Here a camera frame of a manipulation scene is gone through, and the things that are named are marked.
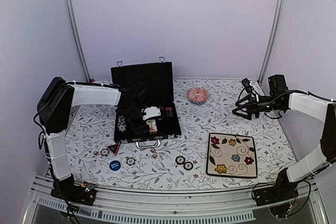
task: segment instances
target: blue flower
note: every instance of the blue flower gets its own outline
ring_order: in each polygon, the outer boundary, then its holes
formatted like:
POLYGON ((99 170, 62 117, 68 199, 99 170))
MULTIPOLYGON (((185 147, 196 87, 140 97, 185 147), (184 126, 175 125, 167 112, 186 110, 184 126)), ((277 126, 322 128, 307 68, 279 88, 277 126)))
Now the blue flower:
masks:
POLYGON ((232 155, 232 160, 235 162, 239 162, 240 161, 239 155, 232 155))

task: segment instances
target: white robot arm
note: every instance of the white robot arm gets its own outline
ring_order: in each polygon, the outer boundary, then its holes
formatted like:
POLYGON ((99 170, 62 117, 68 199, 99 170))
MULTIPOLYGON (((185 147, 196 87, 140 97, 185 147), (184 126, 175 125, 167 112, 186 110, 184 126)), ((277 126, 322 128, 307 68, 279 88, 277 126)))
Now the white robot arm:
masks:
POLYGON ((253 114, 257 118, 260 112, 266 114, 270 111, 286 112, 290 109, 323 122, 324 129, 318 146, 296 164, 280 171, 274 187, 253 191, 253 198, 259 206, 297 196, 296 188, 299 182, 318 174, 336 161, 336 103, 310 92, 288 90, 283 75, 271 76, 268 81, 270 96, 261 96, 249 81, 244 79, 242 84, 248 95, 236 102, 237 108, 233 113, 251 120, 253 114))
POLYGON ((141 134, 149 130, 146 120, 160 116, 160 109, 148 107, 142 110, 143 104, 150 97, 148 88, 141 82, 136 82, 131 90, 120 86, 97 83, 66 82, 61 77, 55 77, 38 103, 38 113, 42 132, 39 145, 44 143, 46 157, 50 163, 50 172, 54 179, 55 197, 81 204, 92 205, 95 191, 85 191, 74 185, 71 174, 65 136, 68 130, 70 110, 78 105, 104 104, 118 106, 117 113, 126 115, 131 121, 131 130, 141 134))
MULTIPOLYGON (((331 104, 331 102, 323 101, 311 95, 293 93, 289 96, 288 107, 293 111, 301 112, 325 123, 328 104, 331 104)), ((327 157, 323 154, 321 143, 319 143, 311 153, 287 169, 288 180, 291 183, 300 182, 309 175, 315 175, 316 171, 329 164, 327 157)))

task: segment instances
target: floral tablecloth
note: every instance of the floral tablecloth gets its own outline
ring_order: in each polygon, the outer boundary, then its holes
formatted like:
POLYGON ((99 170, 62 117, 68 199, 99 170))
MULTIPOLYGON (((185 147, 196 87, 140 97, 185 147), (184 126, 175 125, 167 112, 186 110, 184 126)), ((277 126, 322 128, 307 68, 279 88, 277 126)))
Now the floral tablecloth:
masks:
MULTIPOLYGON (((254 85, 262 93, 256 82, 254 85)), ((135 144, 122 144, 117 156, 93 154, 114 144, 115 107, 83 105, 66 136, 71 172, 78 181, 155 190, 224 189, 273 182, 280 170, 296 161, 294 154, 278 120, 261 114, 260 118, 249 121, 231 113, 241 89, 239 80, 174 80, 174 101, 182 137, 163 140, 156 149, 139 150, 135 144), (207 89, 209 100, 201 106, 191 104, 186 93, 192 87, 207 89), (209 133, 252 136, 256 145, 258 177, 206 175, 209 133), (177 156, 192 162, 193 169, 187 171, 177 165, 177 156), (112 161, 121 164, 116 172, 109 168, 112 161)))

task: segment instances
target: open briefcase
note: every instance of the open briefcase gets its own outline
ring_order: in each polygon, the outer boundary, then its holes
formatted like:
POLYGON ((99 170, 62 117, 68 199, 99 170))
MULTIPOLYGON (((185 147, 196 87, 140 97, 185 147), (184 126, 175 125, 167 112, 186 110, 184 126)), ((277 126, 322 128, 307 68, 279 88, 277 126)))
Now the open briefcase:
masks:
POLYGON ((171 62, 147 63, 111 68, 112 82, 120 86, 130 86, 140 81, 152 90, 147 106, 160 108, 159 119, 148 120, 149 132, 136 135, 130 130, 129 119, 116 116, 114 141, 116 143, 136 143, 138 148, 159 147, 160 140, 181 137, 181 128, 174 104, 173 71, 171 62), (155 145, 140 146, 139 142, 157 141, 155 145))

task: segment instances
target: yellow flower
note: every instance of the yellow flower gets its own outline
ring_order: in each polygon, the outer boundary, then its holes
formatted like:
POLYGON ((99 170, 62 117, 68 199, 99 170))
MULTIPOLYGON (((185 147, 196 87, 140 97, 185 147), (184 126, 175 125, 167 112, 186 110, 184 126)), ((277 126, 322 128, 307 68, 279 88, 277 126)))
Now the yellow flower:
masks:
POLYGON ((231 139, 229 141, 229 144, 232 145, 232 146, 235 146, 236 145, 236 140, 231 139))
POLYGON ((219 174, 226 173, 226 170, 227 168, 225 167, 225 165, 217 165, 217 168, 215 169, 215 171, 219 174))

